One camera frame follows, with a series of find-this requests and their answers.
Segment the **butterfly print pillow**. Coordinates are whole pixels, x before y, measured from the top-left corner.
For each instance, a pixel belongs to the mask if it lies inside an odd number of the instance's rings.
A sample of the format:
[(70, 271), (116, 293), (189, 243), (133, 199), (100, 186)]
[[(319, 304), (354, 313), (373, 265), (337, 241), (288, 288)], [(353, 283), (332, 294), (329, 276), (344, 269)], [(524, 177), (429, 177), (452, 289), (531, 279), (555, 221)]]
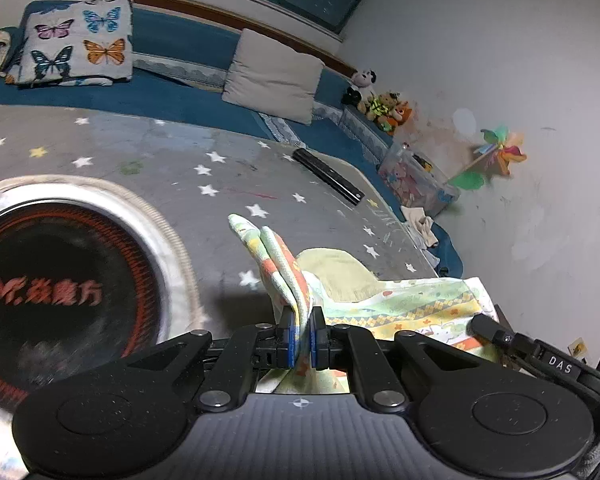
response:
[(110, 86), (133, 75), (133, 0), (87, 0), (32, 12), (14, 75), (18, 86)]

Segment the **yellow plush toy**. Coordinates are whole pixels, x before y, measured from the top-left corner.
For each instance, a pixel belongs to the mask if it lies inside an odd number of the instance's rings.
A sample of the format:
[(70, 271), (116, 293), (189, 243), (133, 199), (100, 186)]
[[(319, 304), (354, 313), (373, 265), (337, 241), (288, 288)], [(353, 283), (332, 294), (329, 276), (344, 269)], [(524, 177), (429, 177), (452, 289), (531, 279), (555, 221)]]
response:
[(393, 110), (400, 104), (398, 92), (385, 92), (379, 96), (369, 96), (358, 103), (358, 111), (380, 130), (389, 132), (398, 124)]

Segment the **colourful paper pinwheel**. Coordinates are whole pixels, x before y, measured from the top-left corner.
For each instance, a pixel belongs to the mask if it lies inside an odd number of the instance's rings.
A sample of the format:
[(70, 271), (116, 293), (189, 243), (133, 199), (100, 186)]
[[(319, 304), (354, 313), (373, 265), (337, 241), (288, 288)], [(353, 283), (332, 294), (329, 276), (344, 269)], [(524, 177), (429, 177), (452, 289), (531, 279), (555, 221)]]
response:
[(472, 150), (472, 161), (448, 183), (463, 191), (477, 191), (493, 177), (510, 177), (511, 164), (527, 160), (522, 151), (524, 135), (510, 131), (506, 126), (481, 129), (482, 143)]

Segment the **blue bench sofa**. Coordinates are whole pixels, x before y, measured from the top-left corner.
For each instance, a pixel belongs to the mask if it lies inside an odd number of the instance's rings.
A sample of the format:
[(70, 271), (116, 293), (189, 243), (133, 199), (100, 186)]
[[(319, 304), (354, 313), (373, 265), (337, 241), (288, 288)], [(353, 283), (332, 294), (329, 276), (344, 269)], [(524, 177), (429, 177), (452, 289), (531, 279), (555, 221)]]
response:
[(0, 79), (0, 104), (89, 108), (220, 128), (261, 139), (298, 139), (309, 148), (350, 162), (362, 171), (393, 210), (400, 203), (378, 176), (390, 148), (388, 136), (341, 104), (345, 76), (323, 70), (311, 125), (275, 119), (221, 98), (239, 35), (219, 25), (173, 14), (133, 11), (134, 75), (110, 87), (18, 87)]

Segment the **black long remote bar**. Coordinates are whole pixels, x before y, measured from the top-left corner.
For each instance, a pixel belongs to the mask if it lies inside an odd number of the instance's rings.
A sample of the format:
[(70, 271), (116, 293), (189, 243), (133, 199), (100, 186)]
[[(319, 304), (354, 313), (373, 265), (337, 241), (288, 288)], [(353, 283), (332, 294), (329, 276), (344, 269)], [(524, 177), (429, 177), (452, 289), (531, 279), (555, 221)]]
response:
[(359, 188), (305, 148), (294, 150), (291, 158), (296, 162), (300, 162), (314, 176), (317, 176), (352, 205), (358, 206), (364, 198), (364, 193)]

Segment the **folded cloths on bench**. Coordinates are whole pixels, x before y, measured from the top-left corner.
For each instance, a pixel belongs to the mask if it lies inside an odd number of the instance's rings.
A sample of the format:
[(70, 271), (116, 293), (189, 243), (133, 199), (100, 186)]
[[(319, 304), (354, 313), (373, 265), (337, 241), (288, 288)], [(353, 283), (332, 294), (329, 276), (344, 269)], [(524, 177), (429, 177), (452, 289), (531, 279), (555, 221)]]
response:
[(401, 207), (405, 218), (405, 229), (411, 234), (416, 247), (422, 252), (429, 262), (430, 266), (436, 268), (440, 259), (431, 252), (431, 248), (436, 249), (439, 241), (434, 235), (434, 220), (426, 215), (422, 207)]

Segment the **beige cushion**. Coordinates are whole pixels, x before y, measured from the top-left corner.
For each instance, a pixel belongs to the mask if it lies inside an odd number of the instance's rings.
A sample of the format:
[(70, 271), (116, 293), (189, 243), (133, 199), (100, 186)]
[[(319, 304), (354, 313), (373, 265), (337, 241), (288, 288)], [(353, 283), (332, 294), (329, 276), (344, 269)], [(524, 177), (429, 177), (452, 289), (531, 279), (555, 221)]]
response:
[(245, 28), (227, 71), (222, 100), (309, 125), (324, 63)]

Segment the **round table induction cooker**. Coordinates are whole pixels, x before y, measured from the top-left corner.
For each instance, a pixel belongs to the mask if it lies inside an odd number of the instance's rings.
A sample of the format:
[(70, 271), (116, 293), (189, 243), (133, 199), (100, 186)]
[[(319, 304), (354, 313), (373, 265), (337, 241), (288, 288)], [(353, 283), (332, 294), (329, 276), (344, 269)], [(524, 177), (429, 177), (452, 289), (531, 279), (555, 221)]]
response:
[(201, 324), (185, 245), (121, 185), (0, 181), (0, 420), (31, 392)]

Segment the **clear plastic toy box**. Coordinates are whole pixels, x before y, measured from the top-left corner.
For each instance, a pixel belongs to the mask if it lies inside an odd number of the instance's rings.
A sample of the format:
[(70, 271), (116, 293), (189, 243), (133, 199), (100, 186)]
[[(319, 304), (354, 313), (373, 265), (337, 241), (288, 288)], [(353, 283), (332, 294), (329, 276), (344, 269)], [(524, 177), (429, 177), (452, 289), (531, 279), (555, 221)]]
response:
[(406, 143), (393, 143), (378, 174), (402, 206), (422, 207), (434, 218), (460, 198), (460, 190), (426, 157)]

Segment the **patterned green children's garment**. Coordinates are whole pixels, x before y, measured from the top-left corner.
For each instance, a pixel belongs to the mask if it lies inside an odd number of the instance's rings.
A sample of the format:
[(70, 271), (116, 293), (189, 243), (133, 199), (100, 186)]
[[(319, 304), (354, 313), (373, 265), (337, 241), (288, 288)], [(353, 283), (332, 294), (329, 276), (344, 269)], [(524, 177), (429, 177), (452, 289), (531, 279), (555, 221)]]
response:
[(316, 370), (310, 362), (309, 319), (315, 307), (322, 309), (329, 325), (361, 326), (383, 340), (392, 339), (400, 330), (414, 330), (479, 358), (500, 362), (493, 344), (469, 333), (468, 324), (475, 315), (498, 316), (478, 278), (381, 281), (343, 250), (310, 248), (293, 255), (267, 226), (259, 228), (239, 214), (230, 214), (227, 221), (257, 263), (276, 318), (290, 308), (294, 320), (294, 366), (266, 373), (257, 383), (258, 393), (348, 392), (343, 373)]

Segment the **panda plush toy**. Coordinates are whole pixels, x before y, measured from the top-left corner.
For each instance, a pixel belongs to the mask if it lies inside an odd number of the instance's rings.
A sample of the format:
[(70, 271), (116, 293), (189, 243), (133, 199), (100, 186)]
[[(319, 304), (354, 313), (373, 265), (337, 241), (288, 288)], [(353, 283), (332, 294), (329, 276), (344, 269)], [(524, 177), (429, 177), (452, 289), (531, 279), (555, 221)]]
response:
[(367, 101), (375, 94), (376, 79), (377, 76), (373, 70), (361, 70), (354, 73), (350, 86), (341, 97), (341, 104), (358, 107), (358, 104)]

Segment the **orange plush toy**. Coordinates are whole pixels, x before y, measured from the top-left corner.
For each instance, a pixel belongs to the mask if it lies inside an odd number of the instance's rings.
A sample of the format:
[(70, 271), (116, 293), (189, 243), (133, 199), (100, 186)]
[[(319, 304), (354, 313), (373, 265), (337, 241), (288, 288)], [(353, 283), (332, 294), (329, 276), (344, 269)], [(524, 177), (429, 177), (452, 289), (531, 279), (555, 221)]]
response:
[(398, 103), (387, 114), (378, 118), (378, 126), (383, 132), (393, 134), (396, 128), (411, 118), (412, 113), (413, 110), (406, 101)]

